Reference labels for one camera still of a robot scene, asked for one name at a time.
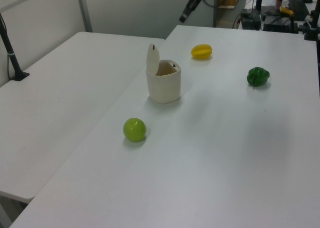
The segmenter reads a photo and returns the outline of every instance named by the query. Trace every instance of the table surface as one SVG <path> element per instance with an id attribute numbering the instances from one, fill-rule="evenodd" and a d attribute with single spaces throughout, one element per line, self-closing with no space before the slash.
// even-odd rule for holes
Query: table surface
<path id="1" fill-rule="evenodd" d="M 29 202 L 164 40 L 78 33 L 0 88 L 0 195 Z"/>
<path id="2" fill-rule="evenodd" d="M 211 59 L 191 58 L 201 43 Z M 159 51 L 181 66 L 181 98 L 153 102 L 141 70 L 12 228 L 318 227 L 316 44 L 177 26 Z M 253 88 L 256 66 L 271 77 Z M 131 117 L 142 142 L 124 138 Z"/>

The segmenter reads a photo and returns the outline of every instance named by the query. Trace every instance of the white container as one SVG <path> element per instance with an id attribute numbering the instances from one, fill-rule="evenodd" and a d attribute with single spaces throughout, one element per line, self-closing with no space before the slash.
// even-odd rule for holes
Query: white container
<path id="1" fill-rule="evenodd" d="M 166 104 L 177 100 L 181 91 L 181 68 L 172 60 L 161 60 L 156 74 L 146 69 L 146 80 L 150 97 Z"/>

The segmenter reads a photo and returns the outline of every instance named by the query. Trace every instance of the toy fruit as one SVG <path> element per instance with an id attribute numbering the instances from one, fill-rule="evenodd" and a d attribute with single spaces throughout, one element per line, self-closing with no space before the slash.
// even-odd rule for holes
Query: toy fruit
<path id="1" fill-rule="evenodd" d="M 191 50 L 191 55 L 195 59 L 207 59 L 212 54 L 212 48 L 209 44 L 199 44 Z"/>
<path id="2" fill-rule="evenodd" d="M 255 67 L 249 70 L 249 74 L 246 77 L 246 80 L 252 86 L 256 87 L 264 84 L 269 77 L 270 77 L 270 73 L 267 70 L 260 67 Z"/>
<path id="3" fill-rule="evenodd" d="M 125 137 L 133 142 L 143 140 L 146 134 L 146 126 L 142 120 L 137 118 L 128 119 L 123 126 L 123 133 Z"/>

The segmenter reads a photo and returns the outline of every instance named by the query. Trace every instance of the green ball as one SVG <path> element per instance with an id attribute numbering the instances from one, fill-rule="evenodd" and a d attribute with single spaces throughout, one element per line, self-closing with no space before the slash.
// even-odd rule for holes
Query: green ball
<path id="1" fill-rule="evenodd" d="M 139 142 L 145 137 L 147 128 L 142 120 L 137 118 L 128 119 L 123 126 L 125 137 L 133 142 Z"/>

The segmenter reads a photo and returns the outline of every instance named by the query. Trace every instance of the green bell pepper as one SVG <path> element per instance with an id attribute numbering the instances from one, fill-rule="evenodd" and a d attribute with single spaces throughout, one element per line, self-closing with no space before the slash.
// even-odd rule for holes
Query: green bell pepper
<path id="1" fill-rule="evenodd" d="M 267 70 L 260 67 L 255 67 L 249 70 L 249 74 L 246 79 L 249 84 L 256 87 L 264 84 L 269 77 L 270 73 Z"/>

